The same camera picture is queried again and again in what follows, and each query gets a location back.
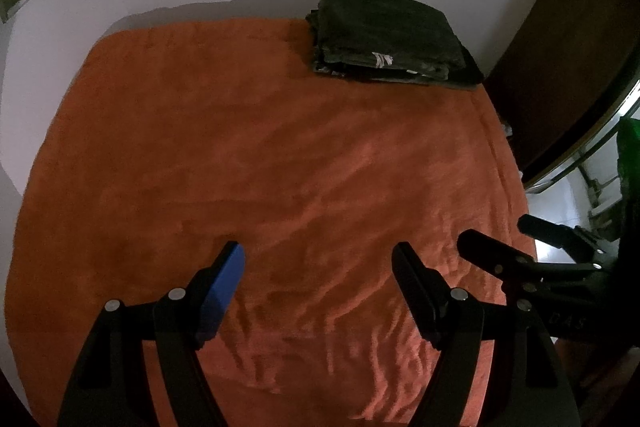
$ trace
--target black cloth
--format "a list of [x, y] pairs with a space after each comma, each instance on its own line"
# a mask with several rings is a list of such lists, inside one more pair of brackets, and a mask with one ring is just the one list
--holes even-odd
[[442, 12], [413, 0], [321, 0], [307, 17], [314, 70], [472, 89], [484, 79]]

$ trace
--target stack of folded cloth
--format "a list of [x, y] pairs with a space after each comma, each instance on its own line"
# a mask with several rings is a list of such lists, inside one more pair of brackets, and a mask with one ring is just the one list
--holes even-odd
[[413, 0], [321, 0], [314, 71], [474, 89], [484, 77], [442, 12]]

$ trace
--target orange blanket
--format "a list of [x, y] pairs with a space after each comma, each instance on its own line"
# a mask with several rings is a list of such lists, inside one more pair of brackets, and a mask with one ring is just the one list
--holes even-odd
[[[228, 239], [246, 272], [199, 352], [231, 427], [409, 420], [437, 360], [390, 273], [410, 241], [450, 285], [500, 301], [456, 253], [475, 228], [531, 252], [527, 205], [484, 89], [310, 72], [300, 20], [226, 20], [101, 40], [31, 171], [7, 327], [31, 408], [54, 425], [100, 307], [155, 300]], [[465, 412], [475, 422], [486, 346]], [[154, 346], [163, 425], [174, 425]]]

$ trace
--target mattress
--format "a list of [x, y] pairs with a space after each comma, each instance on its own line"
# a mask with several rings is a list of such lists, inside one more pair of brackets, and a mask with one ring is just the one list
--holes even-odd
[[[310, 71], [301, 20], [191, 22], [99, 41], [31, 171], [6, 323], [36, 419], [55, 424], [103, 304], [185, 285], [227, 240], [246, 270], [198, 352], [231, 427], [406, 423], [438, 352], [390, 270], [410, 241], [449, 285], [502, 302], [460, 259], [474, 228], [533, 253], [518, 169], [484, 89], [359, 83]], [[463, 419], [488, 377], [482, 347]], [[145, 344], [162, 425], [175, 425]]]

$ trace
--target white floor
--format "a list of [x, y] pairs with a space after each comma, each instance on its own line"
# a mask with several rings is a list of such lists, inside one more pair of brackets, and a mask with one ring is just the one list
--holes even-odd
[[[587, 188], [577, 170], [541, 194], [527, 194], [529, 214], [558, 225], [589, 228], [590, 209]], [[572, 263], [571, 258], [558, 248], [536, 241], [538, 260], [544, 263]]]

